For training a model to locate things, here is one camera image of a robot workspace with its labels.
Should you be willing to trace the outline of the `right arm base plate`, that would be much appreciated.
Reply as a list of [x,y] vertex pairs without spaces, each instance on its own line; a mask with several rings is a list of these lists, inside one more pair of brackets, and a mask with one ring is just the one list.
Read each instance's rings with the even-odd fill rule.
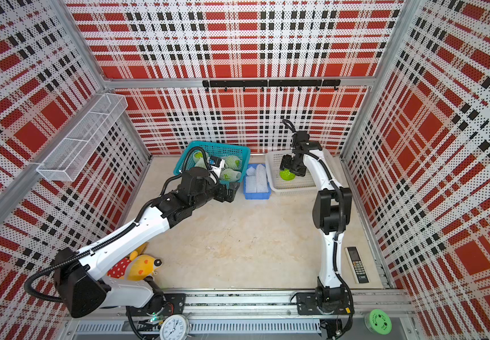
[[350,315],[354,313],[348,293],[342,289],[296,293],[295,299],[299,315]]

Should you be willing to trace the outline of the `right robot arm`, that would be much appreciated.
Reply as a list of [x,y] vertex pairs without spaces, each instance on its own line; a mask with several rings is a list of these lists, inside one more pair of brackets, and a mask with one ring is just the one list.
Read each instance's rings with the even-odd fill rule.
[[317,277],[315,300],[322,314],[351,314],[351,290],[341,274],[342,244],[351,219],[352,193],[340,184],[330,170],[321,145],[310,140],[304,130],[293,130],[291,153],[286,154],[280,170],[297,177],[310,174],[317,195],[312,209],[314,226],[321,234],[321,268]]

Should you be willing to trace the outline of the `green custard apple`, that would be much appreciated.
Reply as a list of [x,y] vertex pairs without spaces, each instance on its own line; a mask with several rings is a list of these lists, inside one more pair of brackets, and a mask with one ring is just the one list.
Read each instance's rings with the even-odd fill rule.
[[296,177],[289,169],[281,170],[279,176],[283,181],[293,181]]

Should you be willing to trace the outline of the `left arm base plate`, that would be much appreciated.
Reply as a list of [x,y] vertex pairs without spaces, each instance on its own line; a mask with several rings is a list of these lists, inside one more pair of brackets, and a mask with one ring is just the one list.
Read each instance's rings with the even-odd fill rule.
[[170,293],[154,296],[144,307],[129,307],[132,317],[156,317],[158,319],[181,314],[184,311],[186,294]]

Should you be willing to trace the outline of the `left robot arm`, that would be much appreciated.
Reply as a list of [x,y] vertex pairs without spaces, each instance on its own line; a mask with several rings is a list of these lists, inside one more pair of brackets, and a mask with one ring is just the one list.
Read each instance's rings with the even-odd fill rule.
[[147,201],[134,220],[110,235],[78,251],[59,251],[52,266],[26,279],[25,292],[64,304],[73,318],[100,308],[141,308],[162,298],[151,277],[115,279],[108,272],[140,245],[177,226],[209,201],[233,202],[240,187],[238,182],[224,184],[214,171],[200,167],[176,178],[180,180],[176,189]]

